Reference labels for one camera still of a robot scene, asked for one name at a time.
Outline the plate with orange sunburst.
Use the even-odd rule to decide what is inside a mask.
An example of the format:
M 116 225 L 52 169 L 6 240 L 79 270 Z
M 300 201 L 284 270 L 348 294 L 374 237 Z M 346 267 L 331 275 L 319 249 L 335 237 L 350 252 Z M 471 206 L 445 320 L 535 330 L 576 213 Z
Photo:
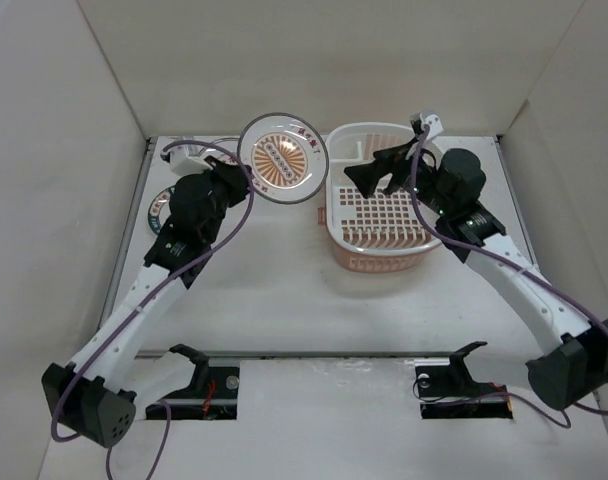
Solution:
M 281 205 L 314 197 L 330 169 L 322 135 L 306 120 L 283 112 L 264 114 L 247 124 L 237 154 L 251 168 L 255 192 Z

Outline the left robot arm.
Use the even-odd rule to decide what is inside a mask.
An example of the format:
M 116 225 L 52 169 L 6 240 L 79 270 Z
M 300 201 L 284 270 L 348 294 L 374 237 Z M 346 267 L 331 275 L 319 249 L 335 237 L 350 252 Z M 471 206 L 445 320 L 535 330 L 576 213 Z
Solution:
M 188 397 L 207 387 L 207 358 L 185 345 L 171 347 L 147 379 L 130 377 L 144 341 L 184 296 L 211 256 L 227 244 L 218 237 L 226 213 L 254 200 L 250 166 L 213 157 L 200 173 L 179 178 L 169 216 L 144 256 L 122 303 L 88 343 L 65 364 L 50 364 L 41 384 L 51 425 L 63 425 L 109 449 L 122 440 L 138 413 L 166 394 Z

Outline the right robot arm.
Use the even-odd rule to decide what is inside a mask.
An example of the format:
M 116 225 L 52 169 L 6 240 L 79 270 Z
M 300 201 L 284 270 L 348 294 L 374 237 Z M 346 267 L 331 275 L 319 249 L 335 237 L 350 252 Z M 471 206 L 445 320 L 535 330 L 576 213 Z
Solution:
M 429 165 L 424 152 L 411 141 L 379 150 L 372 162 L 344 172 L 365 198 L 388 177 L 384 195 L 404 190 L 413 208 L 426 206 L 436 213 L 437 222 L 428 231 L 493 287 L 539 345 L 541 356 L 526 364 L 533 392 L 557 411 L 578 406 L 608 383 L 608 319 L 598 320 L 525 259 L 504 225 L 479 200 L 486 175 L 475 154 L 450 149 Z

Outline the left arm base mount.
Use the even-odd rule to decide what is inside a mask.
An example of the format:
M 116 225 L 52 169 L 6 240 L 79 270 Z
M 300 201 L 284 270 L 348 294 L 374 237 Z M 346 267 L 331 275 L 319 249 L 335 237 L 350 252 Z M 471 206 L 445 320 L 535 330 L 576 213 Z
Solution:
M 183 388 L 172 390 L 164 400 L 172 420 L 228 421 L 237 419 L 240 364 L 211 359 L 184 344 L 171 347 L 169 354 L 190 362 L 190 377 Z

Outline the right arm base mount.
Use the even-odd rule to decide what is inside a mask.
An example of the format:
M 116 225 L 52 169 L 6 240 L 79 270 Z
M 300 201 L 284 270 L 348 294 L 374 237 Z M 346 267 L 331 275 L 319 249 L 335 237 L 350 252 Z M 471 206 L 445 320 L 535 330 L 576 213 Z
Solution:
M 465 358 L 485 341 L 475 341 L 445 358 L 414 362 L 413 394 L 420 402 L 423 420 L 513 419 L 510 400 L 492 393 L 506 393 L 505 385 L 473 379 Z

